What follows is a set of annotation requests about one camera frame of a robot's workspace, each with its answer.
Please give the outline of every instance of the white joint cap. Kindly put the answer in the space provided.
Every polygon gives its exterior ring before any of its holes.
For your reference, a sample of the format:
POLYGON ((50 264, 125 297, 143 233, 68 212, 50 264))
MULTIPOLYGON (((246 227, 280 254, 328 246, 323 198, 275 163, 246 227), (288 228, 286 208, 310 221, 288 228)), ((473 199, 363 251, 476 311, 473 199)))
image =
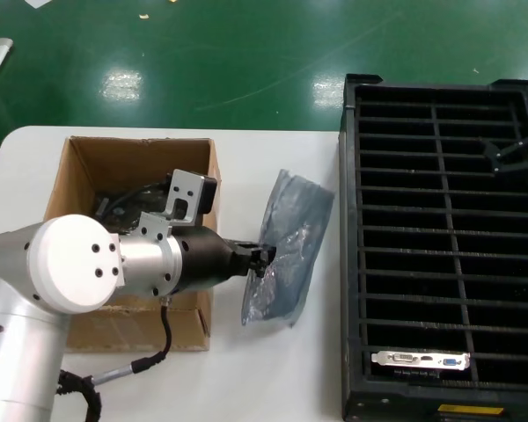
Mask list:
POLYGON ((67 314, 90 312, 112 296, 120 256, 113 239, 90 217, 65 215, 43 224, 31 242, 29 273, 38 295, 67 314))

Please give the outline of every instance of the yellow label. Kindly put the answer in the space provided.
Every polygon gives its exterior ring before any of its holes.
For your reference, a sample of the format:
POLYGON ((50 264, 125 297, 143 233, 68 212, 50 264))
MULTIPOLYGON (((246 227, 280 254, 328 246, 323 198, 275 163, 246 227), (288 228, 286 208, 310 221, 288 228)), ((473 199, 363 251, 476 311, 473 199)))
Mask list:
POLYGON ((500 415, 502 407, 479 407, 479 406, 456 406, 455 404, 441 404, 438 411, 450 411, 453 413, 473 413, 476 415, 500 415))

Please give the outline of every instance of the black cable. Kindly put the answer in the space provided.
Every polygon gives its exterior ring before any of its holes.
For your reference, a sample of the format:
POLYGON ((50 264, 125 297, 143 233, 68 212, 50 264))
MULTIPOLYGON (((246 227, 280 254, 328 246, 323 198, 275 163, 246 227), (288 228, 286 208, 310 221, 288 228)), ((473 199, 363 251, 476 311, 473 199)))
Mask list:
POLYGON ((114 211, 116 207, 119 205, 127 202, 128 200, 132 200, 135 198, 138 194, 143 193, 145 191, 148 191, 150 189, 156 189, 156 188, 164 188, 166 185, 168 185, 168 182, 160 182, 160 183, 153 183, 150 185, 141 186, 138 189, 135 189, 133 191, 129 191, 127 193, 124 193, 122 196, 120 196, 117 200, 113 200, 107 207, 104 209, 104 212, 98 217, 99 222, 103 222, 108 215, 114 211))
MULTIPOLYGON (((131 362, 131 368, 133 374, 146 371, 147 369, 154 367, 158 363, 166 359, 166 355, 172 347, 172 330, 168 323, 168 306, 162 305, 160 307, 160 319, 162 325, 165 327, 166 342, 165 348, 158 353, 153 354, 147 358, 137 359, 131 362)), ((86 376, 82 378, 78 375, 74 375, 71 372, 63 371, 59 375, 59 387, 56 390, 56 394, 63 396, 70 393, 81 393, 88 403, 88 411, 86 412, 85 422, 98 422, 102 410, 102 401, 98 392, 94 388, 92 383, 92 376, 86 376)))
POLYGON ((165 348, 150 357, 133 360, 131 362, 131 369, 133 370, 133 374, 139 374, 140 372, 146 371, 147 369, 154 367, 155 365, 162 362, 164 359, 166 359, 166 355, 172 347, 172 331, 170 329, 170 324, 168 323, 168 307, 165 305, 160 307, 160 319, 162 320, 162 325, 165 327, 165 348))
POLYGON ((84 421, 98 422, 102 412, 102 400, 99 393, 96 392, 94 384, 92 384, 92 378, 90 376, 82 378, 61 369, 56 394, 63 396, 70 393, 81 393, 86 403, 88 403, 88 410, 86 411, 86 419, 84 421))

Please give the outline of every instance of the white table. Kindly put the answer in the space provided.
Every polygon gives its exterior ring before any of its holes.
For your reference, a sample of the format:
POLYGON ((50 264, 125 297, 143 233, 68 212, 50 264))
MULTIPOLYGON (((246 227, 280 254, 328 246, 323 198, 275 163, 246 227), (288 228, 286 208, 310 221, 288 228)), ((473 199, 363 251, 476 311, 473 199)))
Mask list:
MULTIPOLYGON (((107 127, 23 127, 0 149, 0 233, 41 221, 67 136, 212 138, 222 173, 222 236, 256 240, 278 171, 338 192, 335 132, 107 127)), ((339 208, 315 264, 303 315, 293 329, 240 324, 245 282, 216 288, 211 350, 171 353, 148 372, 99 387, 103 422, 340 421, 339 208)), ((123 366, 137 354, 67 354, 79 375, 123 366)), ((80 395, 57 397, 54 421, 81 422, 80 395)))

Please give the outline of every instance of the gray plastic bag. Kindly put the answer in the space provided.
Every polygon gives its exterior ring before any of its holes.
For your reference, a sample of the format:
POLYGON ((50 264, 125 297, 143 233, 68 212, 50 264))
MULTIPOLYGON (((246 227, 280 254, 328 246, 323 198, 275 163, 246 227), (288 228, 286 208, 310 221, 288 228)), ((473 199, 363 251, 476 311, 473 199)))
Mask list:
POLYGON ((253 273, 246 283, 243 325, 254 321, 298 320, 311 284, 333 207, 334 194, 281 170, 268 200, 260 242, 277 248, 264 278, 253 273))

